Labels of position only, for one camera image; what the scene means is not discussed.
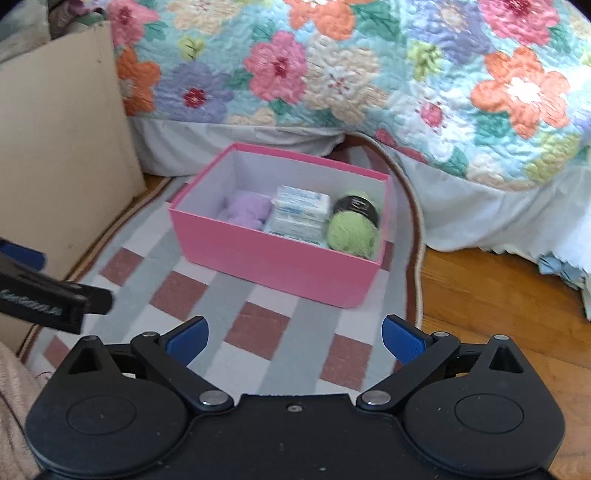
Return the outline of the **small white tissue pack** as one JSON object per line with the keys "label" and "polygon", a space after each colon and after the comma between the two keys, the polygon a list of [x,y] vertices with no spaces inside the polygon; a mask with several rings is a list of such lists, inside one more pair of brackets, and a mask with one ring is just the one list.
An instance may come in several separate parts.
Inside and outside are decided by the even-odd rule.
{"label": "small white tissue pack", "polygon": [[276,189],[271,203],[280,212],[323,222],[329,216],[331,198],[324,193],[283,185]]}

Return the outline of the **purple plush toy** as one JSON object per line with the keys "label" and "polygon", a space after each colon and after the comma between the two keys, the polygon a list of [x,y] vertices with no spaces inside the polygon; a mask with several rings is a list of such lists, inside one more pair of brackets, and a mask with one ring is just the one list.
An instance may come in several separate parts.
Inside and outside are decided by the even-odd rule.
{"label": "purple plush toy", "polygon": [[269,196],[249,191],[238,191],[225,199],[219,219],[253,230],[262,230],[270,215]]}

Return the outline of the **green yarn ball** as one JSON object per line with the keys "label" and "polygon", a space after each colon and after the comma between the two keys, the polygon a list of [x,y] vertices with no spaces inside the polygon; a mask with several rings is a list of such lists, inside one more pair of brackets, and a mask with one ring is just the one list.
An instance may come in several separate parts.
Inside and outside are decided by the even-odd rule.
{"label": "green yarn ball", "polygon": [[325,241],[332,250],[372,259],[377,248],[380,209],[363,191],[349,191],[332,204]]}

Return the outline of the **pink fluffy blanket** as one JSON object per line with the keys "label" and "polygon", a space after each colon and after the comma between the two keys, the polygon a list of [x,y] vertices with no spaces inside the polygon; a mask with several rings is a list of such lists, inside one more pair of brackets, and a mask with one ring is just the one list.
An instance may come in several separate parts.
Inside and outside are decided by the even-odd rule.
{"label": "pink fluffy blanket", "polygon": [[24,424],[41,387],[4,344],[1,345],[0,356],[1,478],[34,479],[40,473],[40,469],[27,445]]}

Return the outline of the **papers under bed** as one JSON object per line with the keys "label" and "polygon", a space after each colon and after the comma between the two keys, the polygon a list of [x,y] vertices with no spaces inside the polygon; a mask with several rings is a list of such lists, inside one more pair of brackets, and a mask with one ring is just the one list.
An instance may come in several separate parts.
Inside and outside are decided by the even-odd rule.
{"label": "papers under bed", "polygon": [[556,258],[553,254],[542,255],[538,259],[541,275],[559,277],[567,286],[581,294],[585,318],[591,319],[590,274]]}

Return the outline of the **floral quilt bedspread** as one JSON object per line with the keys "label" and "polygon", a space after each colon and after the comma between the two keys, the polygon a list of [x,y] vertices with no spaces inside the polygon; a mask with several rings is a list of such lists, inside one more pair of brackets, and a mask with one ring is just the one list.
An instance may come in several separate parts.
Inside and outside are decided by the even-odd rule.
{"label": "floral quilt bedspread", "polygon": [[567,1],[110,1],[127,115],[152,147],[321,152],[361,133],[525,190],[590,162],[590,22]]}

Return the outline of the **checkered grey rug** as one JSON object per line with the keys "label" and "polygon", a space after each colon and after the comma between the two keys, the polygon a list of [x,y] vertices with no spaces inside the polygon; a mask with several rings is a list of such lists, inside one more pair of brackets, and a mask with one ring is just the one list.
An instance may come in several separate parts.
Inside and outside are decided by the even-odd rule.
{"label": "checkered grey rug", "polygon": [[84,282],[112,291],[115,304],[105,316],[87,316],[83,333],[125,343],[200,315],[209,338],[191,368],[232,396],[356,395],[383,380],[398,365],[382,340],[384,318],[422,321],[422,220],[392,148],[358,140],[335,158],[394,180],[383,262],[360,306],[329,306],[188,262],[168,213],[186,185],[181,177],[127,214],[88,262]]}

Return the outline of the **pink cardboard box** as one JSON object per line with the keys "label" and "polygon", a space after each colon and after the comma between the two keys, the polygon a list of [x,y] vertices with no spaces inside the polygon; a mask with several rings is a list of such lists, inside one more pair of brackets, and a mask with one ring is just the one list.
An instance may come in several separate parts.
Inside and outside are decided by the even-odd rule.
{"label": "pink cardboard box", "polygon": [[[219,218],[225,199],[238,190],[271,195],[287,185],[337,198],[367,193],[380,210],[373,257],[229,224]],[[387,174],[339,161],[276,148],[235,143],[204,168],[169,207],[187,261],[269,288],[339,308],[363,303],[386,250],[394,185]]]}

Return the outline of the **grey patterned pillow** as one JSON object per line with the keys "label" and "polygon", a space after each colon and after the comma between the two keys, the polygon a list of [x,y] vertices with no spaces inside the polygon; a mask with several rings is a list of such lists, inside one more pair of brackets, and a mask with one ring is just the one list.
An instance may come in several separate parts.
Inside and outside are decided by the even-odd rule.
{"label": "grey patterned pillow", "polygon": [[0,61],[106,20],[108,1],[1,0]]}

